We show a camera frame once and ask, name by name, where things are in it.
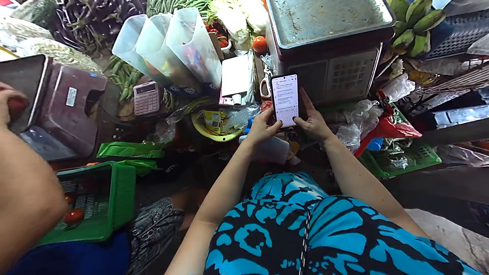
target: cabbage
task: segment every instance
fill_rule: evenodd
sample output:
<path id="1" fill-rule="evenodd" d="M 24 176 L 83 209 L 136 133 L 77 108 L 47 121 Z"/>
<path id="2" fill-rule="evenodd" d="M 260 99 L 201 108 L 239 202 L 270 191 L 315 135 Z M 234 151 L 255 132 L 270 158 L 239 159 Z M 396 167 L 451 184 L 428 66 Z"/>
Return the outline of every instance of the cabbage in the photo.
<path id="1" fill-rule="evenodd" d="M 229 35 L 239 44 L 248 39 L 246 15 L 235 0 L 213 0 L 209 4 L 207 15 L 209 21 L 219 20 Z"/>
<path id="2" fill-rule="evenodd" d="M 242 11 L 246 14 L 246 20 L 256 34 L 265 34 L 268 12 L 263 7 L 261 0 L 237 0 Z"/>

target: blue basket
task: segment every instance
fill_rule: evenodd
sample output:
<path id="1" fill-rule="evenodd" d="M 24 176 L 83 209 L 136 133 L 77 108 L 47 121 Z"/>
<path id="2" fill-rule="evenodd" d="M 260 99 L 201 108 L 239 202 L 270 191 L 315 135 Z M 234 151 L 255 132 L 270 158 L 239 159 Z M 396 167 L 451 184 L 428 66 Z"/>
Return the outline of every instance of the blue basket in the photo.
<path id="1" fill-rule="evenodd" d="M 447 17 L 431 30 L 431 51 L 418 57 L 430 60 L 465 53 L 489 33 L 489 9 Z"/>

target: hand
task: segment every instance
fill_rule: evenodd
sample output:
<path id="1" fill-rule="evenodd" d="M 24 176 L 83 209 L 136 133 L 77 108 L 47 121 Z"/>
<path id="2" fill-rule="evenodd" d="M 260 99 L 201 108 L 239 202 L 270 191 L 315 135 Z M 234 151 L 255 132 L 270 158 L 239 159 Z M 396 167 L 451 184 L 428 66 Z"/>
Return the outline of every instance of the hand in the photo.
<path id="1" fill-rule="evenodd" d="M 11 86 L 0 82 L 0 127 L 7 127 L 10 122 L 10 114 L 8 109 L 8 100 L 11 98 L 18 98 L 20 100 L 27 101 L 27 97 L 12 88 Z"/>
<path id="2" fill-rule="evenodd" d="M 282 127 L 282 121 L 275 122 L 272 126 L 267 125 L 267 121 L 272 115 L 273 108 L 266 109 L 263 113 L 257 115 L 251 125 L 245 141 L 255 147 L 260 142 L 273 137 Z"/>
<path id="3" fill-rule="evenodd" d="M 325 141 L 331 137 L 335 137 L 335 135 L 326 125 L 321 113 L 314 108 L 314 105 L 312 105 L 306 91 L 303 88 L 300 88 L 300 93 L 302 100 L 304 101 L 304 105 L 306 106 L 308 119 L 307 121 L 304 121 L 302 118 L 295 116 L 292 118 L 295 124 L 304 129 L 309 137 L 317 141 Z"/>

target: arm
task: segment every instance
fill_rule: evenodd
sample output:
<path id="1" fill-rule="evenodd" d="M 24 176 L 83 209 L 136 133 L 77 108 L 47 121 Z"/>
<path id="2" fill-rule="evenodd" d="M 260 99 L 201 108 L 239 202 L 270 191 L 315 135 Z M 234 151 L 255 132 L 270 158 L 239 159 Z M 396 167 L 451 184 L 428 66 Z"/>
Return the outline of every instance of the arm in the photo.
<path id="1" fill-rule="evenodd" d="M 308 120 L 304 121 L 299 117 L 295 117 L 294 122 L 301 126 L 312 138 L 322 142 L 343 195 L 369 204 L 400 227 L 414 235 L 428 238 L 426 233 L 409 217 L 404 208 L 384 185 L 331 132 L 321 113 L 316 111 L 302 88 L 301 95 L 306 106 Z"/>
<path id="2" fill-rule="evenodd" d="M 277 121 L 273 126 L 267 126 L 266 121 L 272 111 L 268 109 L 253 120 L 248 136 L 207 193 L 165 274 L 203 273 L 209 243 L 224 216 L 240 199 L 246 172 L 256 145 L 274 136 L 282 127 L 281 121 Z"/>
<path id="3" fill-rule="evenodd" d="M 25 99 L 0 83 L 0 274 L 51 230 L 67 206 L 49 165 L 7 129 L 9 98 Z"/>

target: label sticker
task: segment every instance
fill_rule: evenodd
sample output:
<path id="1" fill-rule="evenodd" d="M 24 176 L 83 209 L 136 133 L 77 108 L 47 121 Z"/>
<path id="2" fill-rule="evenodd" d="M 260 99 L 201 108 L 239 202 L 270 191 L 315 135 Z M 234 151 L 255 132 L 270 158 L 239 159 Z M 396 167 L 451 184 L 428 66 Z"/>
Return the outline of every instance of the label sticker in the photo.
<path id="1" fill-rule="evenodd" d="M 68 97 L 66 98 L 66 105 L 70 107 L 75 106 L 75 99 L 76 99 L 76 89 L 69 87 L 68 89 Z"/>

